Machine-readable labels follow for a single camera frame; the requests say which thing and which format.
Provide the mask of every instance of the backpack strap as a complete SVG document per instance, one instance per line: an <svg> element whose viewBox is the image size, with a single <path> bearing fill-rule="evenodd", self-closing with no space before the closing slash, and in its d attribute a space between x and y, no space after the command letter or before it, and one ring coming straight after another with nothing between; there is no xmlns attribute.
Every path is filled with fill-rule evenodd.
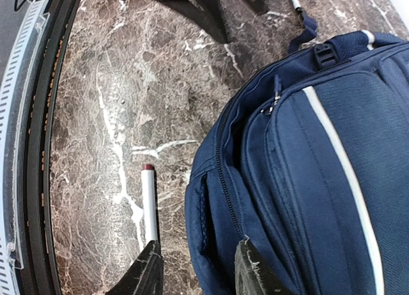
<svg viewBox="0 0 409 295"><path fill-rule="evenodd" d="M291 0L295 11L300 15L304 30L296 38L292 39L289 43L288 54L296 52L301 44L307 43L317 37L317 22L301 7L299 0Z"/></svg>
<svg viewBox="0 0 409 295"><path fill-rule="evenodd" d="M338 35L326 41L333 46L338 61L342 62L350 57L378 47L403 43L404 40L392 34L370 32L368 30L355 31Z"/></svg>

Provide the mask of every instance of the black plastic buckle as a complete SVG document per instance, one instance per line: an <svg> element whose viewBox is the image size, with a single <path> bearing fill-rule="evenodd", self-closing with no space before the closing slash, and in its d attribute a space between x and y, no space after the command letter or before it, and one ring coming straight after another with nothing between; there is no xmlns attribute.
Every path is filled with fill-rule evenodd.
<svg viewBox="0 0 409 295"><path fill-rule="evenodd" d="M334 46L329 43L319 44L314 46L315 60L318 67L323 70L338 63L339 58Z"/></svg>

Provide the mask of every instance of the brown marble floor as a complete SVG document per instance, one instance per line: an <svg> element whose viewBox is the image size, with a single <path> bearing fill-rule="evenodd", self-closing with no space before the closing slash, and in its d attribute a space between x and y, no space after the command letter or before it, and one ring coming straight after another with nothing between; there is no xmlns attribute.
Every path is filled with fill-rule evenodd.
<svg viewBox="0 0 409 295"><path fill-rule="evenodd" d="M289 0L257 17L221 0L233 42L215 43L150 0L82 0L59 84L52 219L63 294L103 294L144 245L142 163L158 174L164 294L200 294L183 198L190 165L224 104L299 32ZM368 29L408 38L388 0L300 0L322 42Z"/></svg>

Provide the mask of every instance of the zipper track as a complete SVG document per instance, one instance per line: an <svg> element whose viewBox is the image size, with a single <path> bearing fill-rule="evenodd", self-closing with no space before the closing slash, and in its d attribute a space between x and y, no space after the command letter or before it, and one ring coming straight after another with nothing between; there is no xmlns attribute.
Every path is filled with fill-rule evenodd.
<svg viewBox="0 0 409 295"><path fill-rule="evenodd" d="M277 132L277 127L272 124L271 122L275 123L275 120L277 118L276 117L272 117L270 118L268 124L270 126L272 126L272 130L271 133L274 136L274 139L278 139L278 132ZM272 178L272 183L273 186L277 192L277 196L280 199L281 204L284 206L284 213L281 212L281 216L283 216L284 221L290 222L293 221L295 222L294 225L291 225L289 223L286 223L286 225L288 226L288 228L286 227L287 232L290 234L292 239L297 239L297 241L299 243L308 243L308 241L305 240L305 238L307 238L306 236L306 231L305 231L305 227L303 224L303 220L302 220L302 215L300 213L300 209L298 207L299 202L297 199L297 196L292 194L293 189L290 188L291 187L291 183L288 183L286 180L286 162L281 162L280 161L280 156L282 158L284 158L284 155L281 151L281 147L277 147L277 145L274 145L274 148L272 149L272 146L268 143L268 137L267 137L267 133L265 134L265 143L266 143L266 148L269 150L269 153L274 152L275 155L272 158L271 156L267 156L267 164L269 169L272 171L270 177ZM278 179L280 179L280 177L277 175L277 168L274 168L275 165L279 165L279 167L282 170L282 176L284 177L284 181L278 181ZM280 194L280 192L288 192L289 193L289 200L287 202L283 201L283 194ZM298 253L299 251L305 251L307 253L303 253L301 252L301 256L302 257L298 257L296 255L296 262L301 263L303 268L307 268L308 269L308 273L313 276L313 277L307 277L307 279L309 279L312 283L317 282L318 285L314 285L313 287L317 287L320 290L321 294L321 286L318 282L318 277L317 277L317 273L316 273L316 268L314 267L314 265L311 267L311 263L308 262L308 260L305 258L305 256L311 256L311 249L309 247L309 245L307 246L303 246L303 247L299 247L298 249L295 248L295 246L293 246L293 251L295 251L296 253ZM301 271L300 273L301 276L305 276L304 271Z"/></svg>
<svg viewBox="0 0 409 295"><path fill-rule="evenodd" d="M309 50L309 49L303 49L303 50L299 50L297 52L294 52L293 54L290 54L290 55L286 56L284 59L281 59L279 61L279 63L281 64L284 60L287 60L287 59L289 59L291 57L294 57L295 55L299 56L302 53L304 53L306 50ZM223 189L224 196L226 198L226 202L228 204L231 219L233 221L233 224L235 226L237 234L239 236L241 236L241 237L243 236L243 233L241 232L241 230L240 230L240 228L238 226L237 218L236 218L235 212L233 211L233 205L231 204L231 199L230 199L230 196L229 196L227 184L226 184L226 181L224 180L224 175L223 175L223 171L222 171L222 162L221 162L221 155L220 155L222 135L223 135L224 127L226 126L226 123L227 123L227 120L228 120L228 116L230 115L231 109L233 108L233 105L236 103L238 97L240 97L240 95L247 88L247 86L249 86L249 84L254 80L254 78L256 78L262 71L266 70L268 67L270 67L272 65L273 65L273 63L270 63L270 64L262 67L262 69L258 70L255 74L253 74L251 76L251 78L249 80L247 80L246 84L244 86L242 86L237 91L237 93L234 95L234 97L228 103L228 105L226 107L226 110L222 113L220 126L219 126L219 129L218 129L218 132L217 132L217 141L216 141L216 166L217 166L217 172L219 173L219 179L220 179L220 182L222 183L222 189Z"/></svg>
<svg viewBox="0 0 409 295"><path fill-rule="evenodd" d="M31 243L36 294L61 294L52 237L49 195L49 98L56 90L68 34L80 0L63 0L55 13L42 65L37 72L27 121L26 194L27 229Z"/></svg>
<svg viewBox="0 0 409 295"><path fill-rule="evenodd" d="M281 59L281 61L278 61L278 62L279 62L279 64L282 64L285 60L288 60L291 57L302 55L307 50L310 50L310 48L294 52L293 54L290 54L290 55L286 56L284 59ZM233 211L233 205L231 204L231 199L230 199L230 196L229 196L227 184L226 184L226 181L224 180L224 175L223 175L223 171L222 171L222 163L221 163L221 155L220 155L222 135L223 135L224 127L226 126L226 123L227 123L227 120L228 120L228 116L230 115L231 109L233 108L233 105L236 103L238 97L240 97L240 95L247 88L247 86L249 86L249 84L254 80L254 78L256 78L262 71L266 70L268 67L270 67L272 65L273 65L273 63L270 63L270 64L262 67L262 69L258 70L254 75L252 75L252 77L246 82L246 84L237 91L237 93L234 95L234 97L232 97L232 99L229 101L228 105L226 106L226 110L222 113L221 120L220 120L220 126L219 126L219 129L218 129L218 132L217 132L217 141L216 141L216 166L217 166L217 172L219 174L220 182L222 183L222 189L223 189L224 196L226 198L226 202L228 204L231 219L233 221L233 224L234 224L235 229L237 231L237 234L239 236L243 236L243 234L242 234L242 232L241 232L241 230L240 230L240 228L238 226L237 218L236 218L235 212ZM293 88L301 85L303 82L305 82L307 80L310 80L313 76L315 76L317 74L320 74L320 77L321 77L321 75L323 75L323 73L328 75L329 73L332 73L332 72L338 71L338 70L342 70L342 69L344 69L344 68L346 68L348 66L349 66L349 64L342 67L342 68L339 68L338 66L335 66L336 69L334 69L334 67L331 67L331 68L327 68L327 69L322 70L322 71L318 71L313 75L305 77L304 79L302 79L301 81L293 84L292 86L287 87L286 89L283 89L282 93L285 92L285 91L286 91L285 93L288 93L287 90L293 89ZM283 95L281 95L280 100L278 100L277 103L282 101L282 99L283 99L282 97L283 97Z"/></svg>
<svg viewBox="0 0 409 295"><path fill-rule="evenodd" d="M307 76L307 77L299 80L298 82L292 84L291 86L283 89L281 91L281 96L277 100L277 102L274 103L275 98L272 98L272 99L270 99L269 101L266 102L266 108L265 109L268 108L267 104L269 104L270 106L275 104L275 105L273 105L274 109L271 111L271 113L269 113L267 115L273 117L275 106L278 107L278 105L280 105L282 101L287 99L287 97L291 96L291 94L293 94L294 92L297 92L297 91L301 91L302 88L308 86L306 84L307 82L308 82L308 84L312 85L312 84L318 84L318 83L326 82L328 79L334 79L335 77L332 77L332 78L325 78L325 77L329 76L329 75L332 75L333 73L340 72L341 70L344 70L344 69L346 69L348 67L356 65L356 64L358 64L360 62L363 62L363 61L365 61L365 60L367 60L367 59L369 59L371 57L375 57L378 54L382 54L382 53L384 53L384 52L386 52L386 51L388 51L390 49L395 49L397 47L404 47L404 46L406 46L408 44L409 44L408 42L403 42L403 43L395 43L395 44L382 46L382 47L377 48L377 50L379 50L379 51L377 51L377 53L373 53L373 54L371 54L369 56L362 57L362 58L356 59L356 60L347 59L347 60L345 60L343 62L338 63L337 66L331 66L331 67L326 68L324 70L320 70L320 71L314 73L313 75ZM407 48L399 49L396 53L402 52L402 51L404 51L406 49Z"/></svg>
<svg viewBox="0 0 409 295"><path fill-rule="evenodd" d="M258 114L258 115L256 115L254 117L254 119L251 120L251 118L250 118L248 124L249 123L250 124L255 123L258 117L261 117L261 116ZM266 124L269 124L269 123L270 123L270 119L266 118ZM268 146L267 146L267 143L266 143L266 130L267 130L268 127L266 126L265 128L266 129L264 130L264 146L262 146L262 148L264 149L265 153L271 153L273 151L273 149L269 149ZM245 135L243 135L243 140L247 140L247 138L249 136L250 136L249 132L247 131L247 133ZM271 160L266 158L266 166L268 166L270 168L270 170L273 170L273 168L271 167L271 162L270 161ZM249 160L246 159L246 157L244 157L243 160L242 160L242 168L249 170L249 166L250 166L249 165ZM279 190L278 190L277 181L275 180L276 179L275 174L269 173L269 177L271 177L271 179L272 179L273 192L278 192ZM254 179L256 179L256 177L254 177L252 172L249 172L249 177L247 179L247 182L249 182L249 181L254 182ZM262 193L260 193L260 191L256 187L252 186L252 190L255 192L256 195L258 195L258 196L262 195ZM273 194L272 194L272 202L273 202L273 204L275 206L277 204L280 204L280 203L282 204L281 200L280 200L280 202L277 202L277 200L274 198ZM293 252L294 251L293 246L292 246L290 241L289 241L289 246L285 244L286 240L288 240L288 233L289 232L287 231L287 228L285 228L285 226L284 226L284 224L282 222L286 221L285 218L288 217L287 211L285 212L284 215L280 215L280 218L279 218L279 221L280 221L281 225L283 226L283 228L282 228L283 233L282 233L279 230L279 228L275 227L274 219L272 218L271 215L269 215L269 212L264 211L264 210L266 210L266 208L264 207L264 202L261 202L259 206L256 206L256 208L257 208L258 211L261 211L262 213L265 214L264 219L260 218L261 223L262 223L263 226L265 225L263 222L266 222L266 219L267 219L267 221L270 221L270 222L273 223L272 224L273 229L275 229L274 232L277 234L276 239L279 240L280 246L282 247L281 249L278 249L278 251L280 251L280 254L283 253L285 255L284 259L286 259L289 262L282 262L280 257L278 259L280 260L280 262L282 263L282 265L286 269L289 277L294 282L294 286L297 288L297 290L301 290L301 294L305 294L304 285L301 285L299 283L300 281L302 281L302 279L300 278L301 274L300 274L300 271L298 270L298 267L297 267L298 262L297 262L297 259L295 258L295 254ZM274 238L274 236L272 235L271 232L266 232L266 235L267 235L267 238L269 240L272 240Z"/></svg>
<svg viewBox="0 0 409 295"><path fill-rule="evenodd" d="M319 73L316 73L316 74L314 74L312 76L306 77L306 78L302 79L301 81L297 82L296 84L293 84L292 86L288 87L287 89L282 90L282 93L284 93L284 95L281 96L280 100L278 100L277 102L275 102L275 98L272 98L271 100L269 100L270 105L273 108L275 107L276 104L278 104L277 108L274 109L274 113L272 111L271 113L268 114L270 116L269 123L272 123L270 125L274 128L273 129L274 134L273 134L273 132L271 132L271 134L273 134L274 139L276 140L276 142L279 143L279 141L278 141L278 131L277 131L277 126L275 125L275 123L277 122L277 113L278 113L279 107L281 106L281 104L283 103L284 100L286 100L292 94L301 91L302 88L303 88L303 85L306 84L307 82L308 82L308 84L311 83L311 85L321 84L321 83L336 79L338 77L342 77L344 75L343 73L341 73L339 75L336 75L334 77L329 77L329 75L331 75L331 74L333 74L335 72L340 72L342 70L345 70L346 68L351 67L351 66L353 66L355 64L361 63L361 62L365 61L366 59L368 59L370 57L374 57L374 56L376 56L378 54L382 54L382 53L388 51L389 49L396 48L396 46L394 46L394 45L390 45L390 46L393 46L393 47L389 47L389 48L387 48L385 50L379 51L377 54L371 54L370 56L363 57L363 58L361 58L359 60L354 60L352 62L348 61L348 62L346 62L346 64L344 64L344 66L342 68L338 68L338 70L335 70L333 67L331 67L331 68L328 68L326 70L323 70L322 72L319 72ZM284 161L285 161L285 159L284 159L284 154L281 151L281 147L277 147L277 145L276 145L274 148L276 148L275 152L276 152L276 156L277 156L277 163L282 165L282 163L280 162L279 157L281 157ZM273 168L274 165L273 165L272 158L268 157L267 163L268 163L269 167L271 168L271 170L273 171L273 173L272 173L273 183L275 185L279 185L280 181L276 181L277 177L276 177L275 172L274 172L275 169ZM298 217L300 217L300 210L298 208L297 196L294 196L291 193L292 190L288 189L287 191L290 192L290 197L291 197L290 202L292 203L292 205L291 205L291 208L286 207L286 214L289 216L288 213L293 213L293 216L295 218L295 223L296 223L295 226L297 228L296 232L291 232L291 231L290 232L292 233L293 238L299 238L299 235L301 235L302 231L303 231L304 235L301 235L301 236L307 238L307 235L305 233L305 227L304 227L303 220L302 220L302 218L298 219ZM309 246L307 248L304 248L304 249L308 249L308 255L311 256L311 249L309 248ZM317 274L316 274L316 269L315 269L314 265L312 265L312 267L311 267L310 262L308 262L305 259L297 258L297 260L299 262L302 262L304 264L304 266L306 266L306 268L308 268L308 272L310 273L310 275L315 276L315 277L313 277L312 281L317 282L318 281L317 280ZM317 287L319 288L319 290L321 290L321 285L320 284L318 284Z"/></svg>

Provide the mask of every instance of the zipper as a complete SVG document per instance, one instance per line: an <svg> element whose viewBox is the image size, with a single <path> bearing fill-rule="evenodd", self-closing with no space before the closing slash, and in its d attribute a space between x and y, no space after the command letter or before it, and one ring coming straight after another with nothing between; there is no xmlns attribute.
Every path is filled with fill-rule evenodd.
<svg viewBox="0 0 409 295"><path fill-rule="evenodd" d="M286 56L284 59L282 59L282 60L279 61L279 62L282 63L284 60L288 60L289 58L294 57L294 56L301 56L301 55L302 55L304 52L306 52L307 50L309 50L309 49L303 49L303 50L299 50L299 51L297 51L297 52L294 52L294 53L292 53L292 54ZM228 193L227 184L226 184L226 182L225 182L225 180L224 180L224 175L223 175L223 171L222 171L222 164L221 164L221 157L220 157L222 134L223 134L224 127L226 126L226 123L227 123L227 120L228 120L228 116L229 116L229 114L230 114L230 112L231 112L231 109L233 108L233 105L236 103L237 98L240 97L241 93L247 88L247 86L249 86L249 84L253 81L253 79L254 79L257 75L259 75L263 70L267 69L267 68L270 67L270 66L272 66L272 64L269 64L269 65L266 65L266 66L262 67L262 69L260 69L259 71L257 71L257 72L246 82L246 84L245 84L242 88L240 88L240 90L238 90L238 92L235 94L235 96L232 98L232 100L231 100L231 101L228 103L228 105L226 106L226 110L225 110L225 111L223 112L223 114L222 114L222 119L220 120L220 127L219 127L218 132L217 132L217 141L216 141L216 166L217 166L217 172L218 172L218 174L219 174L219 179L220 179L220 182L221 182L221 184L222 184L223 193L224 193L224 196L225 196L225 198L226 198L226 202L227 202L227 204L228 204L228 208L229 208L229 212L230 212L231 219L232 219L232 221L233 221L233 224L234 224L234 226L235 226L235 229L236 229L236 231L237 231L237 234L239 234L239 235L241 235L241 236L243 236L243 235L242 235L242 232L240 231L240 228L238 227L238 222L237 222L237 219L236 219L236 215L235 215L235 213L234 213L234 211L233 211L233 206L232 206L232 204L231 204L231 199L230 199L230 196L229 196L229 193ZM329 72L331 73L331 72L334 71L334 68L329 68L329 69L327 69L327 70L320 71L319 73L322 74L323 72L327 72L327 71L329 71ZM300 85L301 83L303 83L303 82L306 81L307 79L311 79L311 76L302 79L301 81L299 81L299 82L296 83L295 85ZM275 92L273 104L272 104L272 105L270 104L270 106L267 107L267 109L262 109L263 113L266 113L266 115L269 115L269 116L270 116L270 115L272 114L272 112L274 111L274 107L279 103L279 100L281 99L281 93L282 93L281 87L280 87L278 90L279 90L278 93Z"/></svg>
<svg viewBox="0 0 409 295"><path fill-rule="evenodd" d="M275 117L277 117L277 114L275 114L272 118L270 118L271 123L275 121L274 119ZM273 129L271 134L273 134L273 132L274 132L274 139L277 139L277 136L278 136L277 129L276 128ZM305 234L305 228L303 226L302 219L301 219L302 215L298 208L298 199L296 196L294 196L294 194L292 194L293 190L289 187L290 184L287 183L285 179L286 177L285 173L288 173L288 172L286 172L285 165L283 165L279 159L279 156L284 158L284 154L280 152L280 148L277 147L277 145L274 145L273 146L274 148L272 149L272 147L269 146L267 139L268 137L266 134L265 135L265 145L266 145L265 147L268 149L268 153L271 154L270 156L267 156L266 162L267 162L269 169L271 170L270 177L272 179L273 188L277 192L277 196L279 196L280 203L283 205L283 208L284 208L284 211L281 212L281 216L283 220L286 222L286 225L291 226L291 227L288 227L286 230L290 234L291 239L294 239L295 242L307 243L307 241L305 240L307 236ZM278 170L274 166L277 166L279 167L279 169L281 169L282 175L278 174ZM284 202L283 195L280 194L279 192L287 192L289 196L289 200L286 200ZM305 280L305 275L307 276L310 275L310 277L307 277L307 279L312 281L313 288L320 290L319 294L321 294L321 287L320 287L320 284L318 283L316 269L314 268L314 265L311 264L311 260L310 260L312 253L311 253L311 249L309 245L304 246L304 247L298 247L298 248L296 248L296 246L293 246L293 249L296 252L296 257L295 257L296 262L298 262L302 268L307 269L307 274L305 273L305 271L302 271L301 273L297 272L297 274L300 274L303 277L302 281Z"/></svg>
<svg viewBox="0 0 409 295"><path fill-rule="evenodd" d="M282 93L282 81L280 76L274 75L274 101L273 104L269 105L267 108L261 109L260 113L264 115L271 115L274 111L274 107L277 105L281 99Z"/></svg>
<svg viewBox="0 0 409 295"><path fill-rule="evenodd" d="M301 55L306 50L307 49L304 49L304 50L300 50L298 52L295 52L293 54L290 54L290 55L286 56L283 60L281 60L281 62L284 61L284 60L287 60L290 57L293 57L295 54ZM226 107L226 110L223 112L222 119L221 119L221 122L220 122L220 127L219 127L219 130L217 132L217 140L216 140L216 166L217 166L217 172L219 173L219 179L220 179L220 182L222 184L223 193L224 193L224 196L226 198L226 202L228 204L228 208L229 208L231 219L233 221L233 225L235 226L237 234L240 235L240 236L243 236L243 234L242 234L242 232L241 232L241 230L240 230L240 228L238 226L237 218L236 218L235 212L233 211L233 205L231 204L231 199L230 199L230 196L229 196L228 187L227 187L226 181L224 180L224 175L223 175L223 171L222 171L222 162L221 162L221 155L220 155L222 135L223 135L224 127L226 126L226 123L228 121L228 116L230 115L231 109L233 108L233 105L236 103L238 97L240 97L240 95L247 88L247 86L249 86L249 84L253 81L253 79L255 77L257 77L263 70L267 69L271 65L272 64L266 65L262 69L257 71L246 82L246 84L242 88L240 88L240 90L238 90L238 92L232 98L232 101L230 101L228 103L228 106ZM274 82L275 82L274 83L274 94L275 94L274 98L275 98L275 104L277 104L278 100L281 98L281 89L282 89L282 82L281 82L281 79L279 78L278 75L275 76Z"/></svg>
<svg viewBox="0 0 409 295"><path fill-rule="evenodd" d="M387 51L387 49L382 50L382 51L379 51L377 54L381 54L381 53L383 53L383 52L385 52L385 51ZM262 114L264 114L264 115L266 115L266 116L271 116L271 114L272 114L273 111L274 111L275 106L279 103L279 100L281 99L282 93L283 93L284 91L286 91L286 93L287 93L287 90L291 90L291 92L293 92L294 90L298 89L299 86L301 86L304 82L306 82L306 81L308 81L308 80L310 80L310 81L312 82L312 81L314 81L314 80L320 79L320 78L322 78L324 75L330 75L330 74L332 74L332 73L334 73L334 72L338 72L338 71L343 70L343 69L345 69L345 68L347 68L347 67L349 67L349 66L351 66L351 65L354 65L354 64L357 64L357 63L359 63L359 62L362 62L362 61L366 60L366 59L369 58L369 57L376 56L377 54L373 54L372 56L367 56L367 57L365 57L365 58L358 59L358 60L347 59L347 60L345 60L345 61L343 61L343 62L337 63L337 65L346 65L346 64L348 64L348 63L352 63L352 64L348 64L348 65L346 65L345 67L342 67L342 68L337 68L337 70L334 70L334 67L330 67L330 68L327 68L327 69L325 69L325 70L320 70L320 71L316 72L314 75L311 75L311 76L308 76L308 77L305 77L305 78L301 79L301 80L298 81L296 84L293 84L292 86L288 87L287 89L285 89L285 90L280 90L279 93L276 93L276 94L275 94L275 97L274 97L274 101L273 101L272 103L269 103L266 108L261 109L261 110L260 110L260 113L262 113Z"/></svg>
<svg viewBox="0 0 409 295"><path fill-rule="evenodd" d="M278 80L275 77L274 83L276 84L277 82L278 82ZM269 119L265 118L264 116L260 116L259 113L256 113L256 111L255 111L254 114L252 114L251 118L248 120L248 123L246 124L246 129L247 130L249 129L249 124L252 124L252 123L256 122L257 118L259 119L259 121L265 122L264 125L267 125L268 123L270 123ZM249 132L243 133L243 146L244 147L245 147L245 140L247 140L249 136L250 136ZM265 153L270 153L271 151L268 150L267 147L268 147L267 143L264 142L264 151L265 151ZM242 163L242 170L244 170L244 169L249 170L249 161L246 158L244 149L242 149L242 154L244 155L244 157L242 158L242 162L241 162ZM262 163L262 164L265 164L265 165L267 165L269 167L269 168L267 168L267 170L272 170L271 167L270 167L271 163L270 163L269 159L266 158L266 162ZM271 177L272 179L275 179L275 176L272 175L271 172L269 172L269 175L266 175L266 176ZM258 190L256 187L254 187L254 185L253 185L254 181L255 180L254 180L253 174L251 172L249 172L247 182L249 182L249 185L251 186L252 194L254 196L257 196L255 198L258 199L258 198L261 198L261 196L264 195L264 194L262 193L262 191ZM278 192L279 191L277 184L278 184L278 181L272 181L272 191L273 192ZM281 201L278 201L276 198L274 198L273 194L271 194L271 196L272 196L273 204L280 204L281 203ZM275 226L275 224L276 224L275 218L273 218L270 215L269 211L267 211L264 208L264 203L263 202L258 207L256 206L256 209L257 209L257 212L262 213L262 214L260 214L260 220L263 222L263 224L265 222L267 222L266 225L271 224L271 223L273 224L273 226L274 226L273 230L274 231L266 231L266 236L267 236L269 241L273 241L274 238L277 239L278 246L280 247L278 251L280 251L281 255L285 256L285 257L283 257L283 259L286 260L286 261L282 262L284 268L286 269L289 277L291 277L291 279L293 280L294 285L296 286L296 288L298 290L302 290L300 293L305 294L305 292L303 291L304 286L300 284L300 281L302 281L302 279L300 278L301 274L300 274L300 272L298 270L298 267L296 265L297 260L295 258L295 254L293 252L293 245L292 245L291 241L287 242L287 239L289 237L288 237L288 230L287 230L287 228L284 227L285 224L280 223L280 224L283 225L282 230L279 227L276 227ZM283 222L283 221L288 222L289 221L287 211L285 211L283 215L279 215L279 216L280 216L279 217L280 222Z"/></svg>

